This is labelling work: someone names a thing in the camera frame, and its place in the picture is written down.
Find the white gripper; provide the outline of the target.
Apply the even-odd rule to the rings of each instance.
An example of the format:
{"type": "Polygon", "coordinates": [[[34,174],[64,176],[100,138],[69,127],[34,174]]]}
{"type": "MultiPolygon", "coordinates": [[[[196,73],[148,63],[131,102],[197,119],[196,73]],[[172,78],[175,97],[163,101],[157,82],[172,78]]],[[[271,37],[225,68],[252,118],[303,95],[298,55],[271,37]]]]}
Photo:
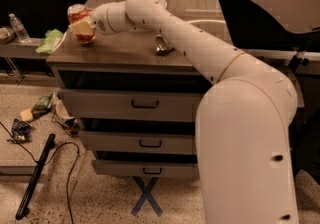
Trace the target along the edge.
{"type": "Polygon", "coordinates": [[[146,32],[146,29],[137,26],[127,17],[125,2],[102,4],[91,12],[91,18],[84,17],[70,24],[70,31],[75,35],[87,36],[93,35],[95,28],[102,35],[112,35],[121,32],[146,32]]]}

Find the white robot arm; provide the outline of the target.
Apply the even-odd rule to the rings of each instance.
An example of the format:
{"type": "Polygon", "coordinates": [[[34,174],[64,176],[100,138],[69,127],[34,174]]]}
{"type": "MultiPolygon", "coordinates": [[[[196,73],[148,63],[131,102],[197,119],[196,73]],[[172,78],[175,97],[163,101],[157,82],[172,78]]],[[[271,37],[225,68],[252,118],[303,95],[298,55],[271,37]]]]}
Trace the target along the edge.
{"type": "Polygon", "coordinates": [[[157,32],[211,83],[196,113],[207,224],[299,224],[289,145],[298,97],[286,75],[159,0],[103,4],[69,28],[76,35],[157,32]]]}

